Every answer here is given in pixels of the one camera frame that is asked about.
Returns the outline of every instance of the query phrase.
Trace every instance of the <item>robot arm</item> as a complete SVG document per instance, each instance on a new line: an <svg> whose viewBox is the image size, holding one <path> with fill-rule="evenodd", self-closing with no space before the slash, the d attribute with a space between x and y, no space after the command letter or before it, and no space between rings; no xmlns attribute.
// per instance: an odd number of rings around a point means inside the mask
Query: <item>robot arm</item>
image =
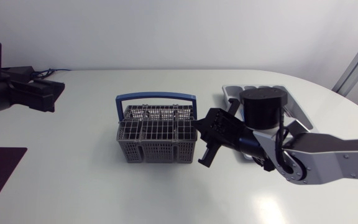
<svg viewBox="0 0 358 224"><path fill-rule="evenodd" d="M287 93L278 88L246 90L240 99L245 122L234 117L240 102L230 99L228 111L211 108L194 123L207 142L201 164L209 167L220 146L226 146L252 156L266 171L278 170L294 184L358 179L358 140L310 133L298 120L284 120Z"/></svg>

